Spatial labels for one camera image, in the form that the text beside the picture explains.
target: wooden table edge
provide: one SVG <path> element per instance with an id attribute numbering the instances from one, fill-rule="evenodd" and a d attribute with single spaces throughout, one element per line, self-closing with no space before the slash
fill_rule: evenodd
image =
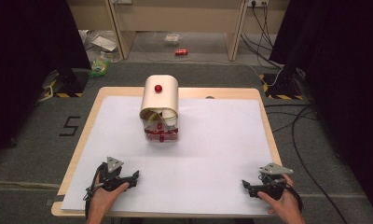
<path id="1" fill-rule="evenodd" d="M 76 150 L 73 154 L 70 164 L 67 168 L 66 174 L 62 181 L 61 187 L 58 191 L 59 195 L 65 195 L 68 186 L 70 185 L 71 179 L 73 178 L 74 171 L 78 165 L 79 158 L 82 154 L 83 148 L 85 147 L 86 140 L 90 135 L 91 127 L 96 119 L 97 113 L 102 105 L 102 102 L 106 96 L 120 95 L 120 96 L 143 96 L 144 87 L 102 87 L 97 94 L 94 101 L 90 114 L 88 116 L 85 128 L 79 138 L 78 144 L 76 145 Z M 258 100 L 260 104 L 260 112 L 262 117 L 262 122 L 265 128 L 266 137 L 268 139 L 270 155 L 273 162 L 282 165 L 279 151 L 277 150 L 276 143 L 274 141 L 273 133 L 271 132 L 271 127 L 269 125 L 268 116 L 266 114 L 265 107 L 262 102 L 262 98 L 257 89 L 251 88 L 179 88 L 179 98 L 206 98 L 214 97 L 215 99 L 244 99 L 244 100 Z M 62 201 L 54 202 L 51 208 L 53 216 L 56 217 L 83 217 L 85 213 L 83 211 L 64 211 L 62 210 Z M 108 214 L 114 217 L 158 217 L 157 214 L 151 213 L 125 213 L 125 212 L 112 212 Z M 159 214 L 161 217 L 189 217 L 186 214 Z"/>

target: gray carpet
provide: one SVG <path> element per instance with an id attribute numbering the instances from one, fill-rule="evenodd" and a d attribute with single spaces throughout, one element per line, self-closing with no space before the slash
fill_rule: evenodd
<path id="1" fill-rule="evenodd" d="M 255 69 L 258 74 L 277 72 Z M 245 65 L 192 63 L 111 63 L 104 77 L 88 81 L 82 97 L 52 98 L 39 104 L 16 136 L 17 145 L 0 150 L 0 223 L 83 223 L 83 218 L 54 217 L 50 213 L 50 200 L 62 183 L 98 90 L 105 86 L 143 87 L 146 78 L 154 74 L 172 75 L 180 87 L 258 89 L 264 105 L 272 105 L 266 108 L 270 126 L 283 166 L 295 171 L 292 178 L 304 201 L 307 223 L 341 223 L 341 219 L 307 175 L 297 154 L 349 223 L 373 223 L 373 208 L 349 167 L 337 158 L 330 135 L 313 106 L 295 124 L 295 150 L 290 124 L 309 100 L 266 98 L 259 77 Z M 73 132 L 63 128 L 70 116 L 78 117 L 69 122 L 78 126 L 76 133 L 60 136 Z M 35 185 L 26 187 L 26 183 Z M 282 222 L 269 217 L 256 219 L 255 223 Z"/>

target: green object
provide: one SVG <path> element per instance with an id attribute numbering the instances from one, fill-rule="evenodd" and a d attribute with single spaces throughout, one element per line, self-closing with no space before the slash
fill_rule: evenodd
<path id="1" fill-rule="evenodd" d="M 93 64 L 91 65 L 91 70 L 89 71 L 90 77 L 103 77 L 107 72 L 108 62 L 99 59 L 94 60 Z"/>

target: hand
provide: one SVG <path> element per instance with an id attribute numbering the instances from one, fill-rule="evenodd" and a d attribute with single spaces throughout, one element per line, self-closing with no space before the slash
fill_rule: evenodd
<path id="1" fill-rule="evenodd" d="M 113 203 L 123 191 L 129 186 L 129 183 L 124 183 L 113 191 L 106 191 L 103 188 L 97 189 L 90 201 L 90 210 L 88 214 L 87 224 L 99 224 L 103 221 L 104 216 L 110 211 Z"/>
<path id="2" fill-rule="evenodd" d="M 294 186 L 294 182 L 289 178 L 288 175 L 283 175 L 287 184 L 291 187 Z M 268 204 L 271 209 L 268 214 L 277 214 L 285 223 L 305 223 L 302 214 L 299 211 L 297 199 L 288 190 L 283 191 L 282 197 L 276 201 L 271 198 L 267 193 L 259 191 L 258 196 Z"/>

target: hazard tape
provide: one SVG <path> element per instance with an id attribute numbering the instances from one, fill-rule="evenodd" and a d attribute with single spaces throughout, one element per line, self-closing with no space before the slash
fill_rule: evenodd
<path id="1" fill-rule="evenodd" d="M 301 95 L 272 94 L 270 92 L 270 88 L 272 87 L 268 86 L 263 80 L 265 75 L 259 75 L 259 77 L 261 79 L 263 92 L 265 93 L 266 97 L 271 98 L 271 99 L 280 99 L 280 100 L 302 100 L 303 99 Z"/>
<path id="2" fill-rule="evenodd" d="M 58 80 L 58 76 L 53 78 L 52 82 L 50 82 L 49 86 L 52 88 L 55 86 L 56 82 Z M 49 92 L 45 93 L 45 97 L 48 97 L 50 95 Z M 70 98 L 70 97 L 82 97 L 82 92 L 53 92 L 54 97 L 60 97 L 60 98 Z"/>

